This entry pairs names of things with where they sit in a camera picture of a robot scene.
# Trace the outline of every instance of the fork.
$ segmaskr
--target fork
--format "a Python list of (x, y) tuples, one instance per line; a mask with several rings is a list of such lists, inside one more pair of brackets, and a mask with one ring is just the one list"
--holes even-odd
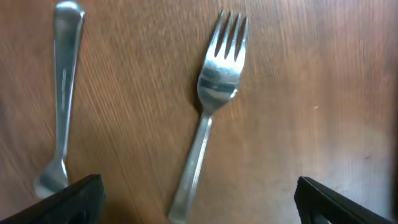
[[(225, 17), (224, 11), (221, 11), (198, 78), (197, 91), (203, 112), (188, 155), (188, 161), (185, 164), (181, 181), (169, 211), (168, 219), (174, 224), (187, 222), (189, 209), (195, 198), (201, 164), (213, 122), (211, 117), (215, 111), (234, 97), (240, 84), (246, 54), (249, 18), (242, 19), (240, 14), (234, 17), (234, 13), (230, 12), (222, 35), (220, 49), (217, 50)], [(236, 21), (235, 26), (231, 31), (234, 21)]]
[(34, 182), (38, 198), (46, 198), (68, 186), (67, 156), (73, 82), (79, 51), (83, 8), (73, 1), (57, 3), (54, 10), (54, 53), (57, 146), (50, 164)]

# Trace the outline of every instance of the wooden table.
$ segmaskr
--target wooden table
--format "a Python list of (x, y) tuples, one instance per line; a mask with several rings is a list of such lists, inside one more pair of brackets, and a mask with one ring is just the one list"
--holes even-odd
[[(251, 17), (242, 85), (214, 117), (190, 223), (300, 223), (299, 176), (391, 218), (396, 0), (85, 0), (71, 182), (101, 174), (102, 223), (168, 223), (221, 9)], [(0, 219), (39, 200), (55, 148), (55, 1), (0, 2)]]

